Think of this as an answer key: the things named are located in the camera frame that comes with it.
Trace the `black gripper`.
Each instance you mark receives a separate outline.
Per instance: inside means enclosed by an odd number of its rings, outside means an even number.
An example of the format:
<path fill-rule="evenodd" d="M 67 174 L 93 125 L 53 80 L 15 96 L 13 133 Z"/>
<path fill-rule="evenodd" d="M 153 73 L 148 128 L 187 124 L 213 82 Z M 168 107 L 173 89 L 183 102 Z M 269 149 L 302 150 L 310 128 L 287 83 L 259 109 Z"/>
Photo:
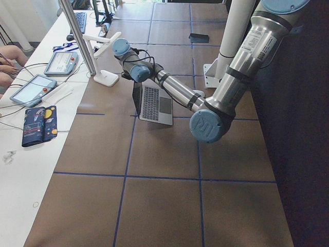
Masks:
<path fill-rule="evenodd" d="M 130 76 L 130 74 L 127 71 L 123 71 L 121 73 L 121 77 L 124 78 L 124 79 L 127 79 L 127 80 L 131 80 L 132 79 L 132 77 Z"/>

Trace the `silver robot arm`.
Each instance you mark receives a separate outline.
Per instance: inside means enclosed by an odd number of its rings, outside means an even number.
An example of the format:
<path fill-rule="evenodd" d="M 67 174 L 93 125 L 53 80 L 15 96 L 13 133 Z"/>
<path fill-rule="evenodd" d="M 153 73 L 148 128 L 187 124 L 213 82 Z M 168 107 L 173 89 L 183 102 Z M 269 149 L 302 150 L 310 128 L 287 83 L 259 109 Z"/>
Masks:
<path fill-rule="evenodd" d="M 193 112 L 192 135 L 200 142 L 213 143 L 228 132 L 235 107 L 247 90 L 247 81 L 292 32 L 307 4 L 308 1 L 232 1 L 218 57 L 204 70 L 206 86 L 215 88 L 207 98 L 183 85 L 159 64 L 139 58 L 126 39 L 115 40 L 112 49 L 126 78 L 136 83 L 154 81 Z"/>

